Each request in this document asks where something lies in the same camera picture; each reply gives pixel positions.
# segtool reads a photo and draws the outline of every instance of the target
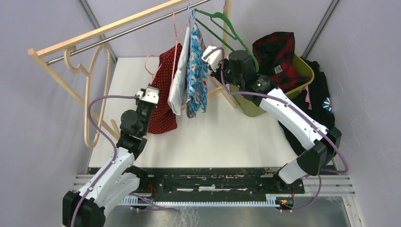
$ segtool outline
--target white table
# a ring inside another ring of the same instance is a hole
[[[144,68],[145,58],[119,58],[110,95],[133,96],[151,82]],[[155,71],[158,57],[149,58],[147,67]],[[109,99],[104,120],[114,119],[119,126],[121,114],[135,109],[135,100]],[[178,128],[161,134],[148,134],[148,143],[135,161],[139,167],[263,167],[283,166],[296,158],[275,117],[264,113],[248,117],[233,109],[219,94],[208,100],[206,113],[188,119],[177,116]],[[100,136],[93,149],[89,167],[101,167],[112,155],[111,144]]]

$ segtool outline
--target blue and white flower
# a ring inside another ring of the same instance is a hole
[[[330,99],[330,97],[326,98],[326,100],[322,103],[322,106],[323,106],[324,109],[326,109],[330,113],[333,113],[333,109],[331,107],[331,99]]]

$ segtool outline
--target green hanger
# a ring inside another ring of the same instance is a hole
[[[248,52],[248,54],[252,57],[253,62],[255,63],[255,68],[256,68],[256,72],[259,71],[259,64],[258,61],[255,58],[255,55],[248,49],[248,47],[244,44],[244,42],[242,41],[242,39],[237,35],[237,33],[234,30],[233,25],[231,24],[231,21],[221,12],[216,12],[214,14],[205,12],[203,10],[200,9],[194,9],[195,12],[199,12],[203,15],[206,15],[208,17],[210,17],[210,20],[217,25],[217,27],[219,27],[221,30],[223,30],[225,33],[227,33],[231,38],[233,38],[234,40],[238,40],[241,45],[245,48],[245,50]],[[225,24],[228,25],[228,27],[230,28],[231,33],[229,33],[227,30],[225,30],[221,25],[219,25],[213,18],[220,18],[224,21]],[[212,35],[214,35],[219,41],[221,41],[226,47],[228,47],[231,51],[234,51],[234,49],[228,44],[226,43],[222,38],[220,38],[216,33],[214,33],[210,28],[208,28],[204,23],[202,23],[200,20],[198,20],[197,18],[195,18],[196,22],[198,22],[200,25],[202,25],[207,31],[209,31]]]

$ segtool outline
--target metal rod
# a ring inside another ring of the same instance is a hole
[[[203,1],[197,2],[197,3],[193,4],[193,5],[190,5],[189,8],[194,8],[194,7],[198,6],[198,5],[201,5],[201,4],[203,4],[203,3],[206,3],[206,2],[208,2],[208,1],[211,1],[211,0],[203,0]],[[180,10],[178,10],[178,11],[175,11],[175,14],[181,13],[181,12],[185,12],[187,9],[188,9],[188,7],[182,8],[182,9],[180,9]],[[96,46],[102,45],[102,44],[107,43],[107,42],[109,42],[109,41],[111,41],[111,40],[114,40],[114,39],[116,39],[116,38],[118,38],[118,37],[121,37],[121,36],[123,36],[123,35],[129,34],[129,33],[131,33],[131,32],[134,32],[134,31],[139,30],[139,29],[141,29],[141,28],[144,28],[144,27],[146,27],[146,26],[152,25],[152,24],[154,24],[154,23],[156,23],[156,22],[158,22],[158,21],[164,20],[164,19],[169,18],[169,17],[171,17],[171,16],[173,16],[173,13],[166,14],[166,15],[164,15],[164,16],[162,16],[162,17],[159,17],[159,18],[156,18],[156,19],[154,19],[154,20],[151,20],[151,21],[149,21],[149,22],[147,22],[147,23],[145,23],[145,24],[142,24],[142,25],[133,27],[133,28],[128,29],[128,30],[126,30],[126,31],[120,32],[120,33],[115,34],[115,35],[113,35],[113,36],[110,36],[110,37],[108,37],[108,38],[106,38],[106,39],[104,39],[104,40],[98,41],[98,42],[96,42],[96,43],[94,43],[94,44],[85,46],[85,47],[83,47],[83,48],[81,48],[81,49],[78,49],[78,50],[76,50],[76,51],[71,52],[71,56],[73,56],[73,55],[75,55],[75,54],[78,54],[78,53],[81,53],[81,52],[84,52],[84,51],[86,51],[86,50],[89,50],[89,49],[94,48],[94,47],[96,47]],[[63,59],[64,59],[64,56],[61,56],[61,57],[59,57],[59,58],[56,58],[56,59],[53,59],[53,60],[51,60],[51,61],[46,62],[46,64],[47,64],[47,65],[51,65],[51,64],[53,64],[53,63],[62,61]]]
[[[336,9],[339,1],[340,0],[331,0],[329,7],[327,8],[326,12],[324,13],[322,19],[319,22],[319,25],[317,26],[314,34],[312,35],[312,38],[309,40],[309,43],[306,46],[304,53],[302,54],[303,58],[305,58],[305,59],[308,58],[308,56],[311,53],[314,45],[317,42],[317,39],[320,37],[320,34],[322,34],[322,31],[326,27],[327,22],[329,21],[329,19],[332,16],[334,10]]]
[[[78,0],[78,2],[81,5],[82,10],[84,10],[85,15],[87,16],[89,22],[92,24],[93,29],[100,28],[101,26],[99,24],[99,21],[97,20],[95,14],[93,13],[88,1],[87,0]],[[107,37],[104,34],[99,36],[100,40],[104,40],[106,38]],[[111,45],[109,43],[107,43],[106,45],[109,47],[110,55],[111,55],[111,58],[112,58],[114,64],[116,64],[117,63],[117,57],[115,55],[114,50],[112,49],[112,47],[111,47]]]

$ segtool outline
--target white garment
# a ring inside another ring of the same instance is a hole
[[[173,83],[171,85],[170,96],[168,97],[168,105],[176,115],[181,115],[181,105],[183,104],[184,82],[186,79],[186,68],[188,63],[190,29],[185,30],[185,39],[180,58],[178,59],[177,71],[175,72]]]

